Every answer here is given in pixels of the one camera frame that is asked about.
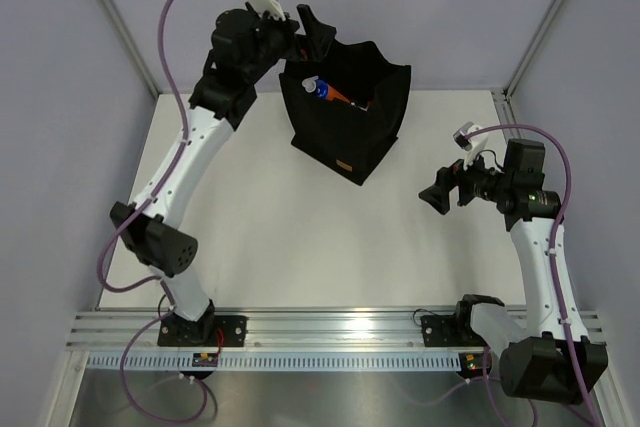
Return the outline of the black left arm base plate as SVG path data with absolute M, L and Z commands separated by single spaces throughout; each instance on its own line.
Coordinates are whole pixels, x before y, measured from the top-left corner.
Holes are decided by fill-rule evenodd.
M 161 321 L 157 345 L 160 347 L 243 347 L 247 318 L 240 315 L 209 315 L 187 321 L 171 314 Z

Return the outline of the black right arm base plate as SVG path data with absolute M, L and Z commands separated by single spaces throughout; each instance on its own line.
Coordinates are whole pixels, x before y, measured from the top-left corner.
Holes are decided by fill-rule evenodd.
M 484 347 L 486 342 L 455 315 L 420 317 L 425 347 Z

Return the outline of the orange bottle blue cap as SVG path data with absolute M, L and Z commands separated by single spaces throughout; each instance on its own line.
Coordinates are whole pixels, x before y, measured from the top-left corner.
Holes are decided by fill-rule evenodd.
M 301 81 L 301 85 L 306 93 L 326 101 L 342 101 L 351 103 L 351 101 L 332 87 L 329 83 L 321 79 L 319 76 L 313 76 Z

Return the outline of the red tall bottle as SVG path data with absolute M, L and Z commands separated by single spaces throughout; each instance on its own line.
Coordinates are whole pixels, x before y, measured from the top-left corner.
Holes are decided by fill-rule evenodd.
M 372 106 L 372 103 L 366 103 L 366 104 L 360 104 L 360 103 L 356 103 L 356 102 L 351 102 L 350 104 L 353 108 L 359 109 L 360 111 L 364 111 L 367 112 L 369 111 L 369 109 Z

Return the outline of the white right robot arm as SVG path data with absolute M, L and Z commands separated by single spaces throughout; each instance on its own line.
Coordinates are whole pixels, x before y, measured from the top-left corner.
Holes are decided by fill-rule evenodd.
M 605 346 L 589 338 L 576 307 L 563 252 L 564 230 L 554 222 L 562 201 L 544 189 L 545 147 L 511 139 L 501 167 L 486 166 L 486 140 L 464 140 L 463 159 L 438 170 L 420 192 L 440 214 L 458 203 L 492 202 L 503 215 L 522 273 L 526 324 L 520 326 L 498 298 L 466 294 L 449 315 L 421 317 L 427 347 L 488 347 L 499 359 L 499 378 L 509 397 L 579 405 L 608 367 Z

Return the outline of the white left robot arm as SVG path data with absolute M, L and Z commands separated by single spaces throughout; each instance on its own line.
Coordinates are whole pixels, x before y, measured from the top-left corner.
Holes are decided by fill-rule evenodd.
M 281 60 L 326 57 L 336 28 L 320 22 L 306 4 L 297 12 L 296 20 L 277 20 L 251 7 L 219 15 L 202 77 L 189 101 L 179 105 L 178 137 L 145 189 L 111 209 L 124 246 L 166 288 L 172 311 L 161 322 L 163 345 L 205 346 L 221 339 L 214 303 L 192 266 L 198 242 L 179 227 L 208 165 L 256 101 L 256 83 Z

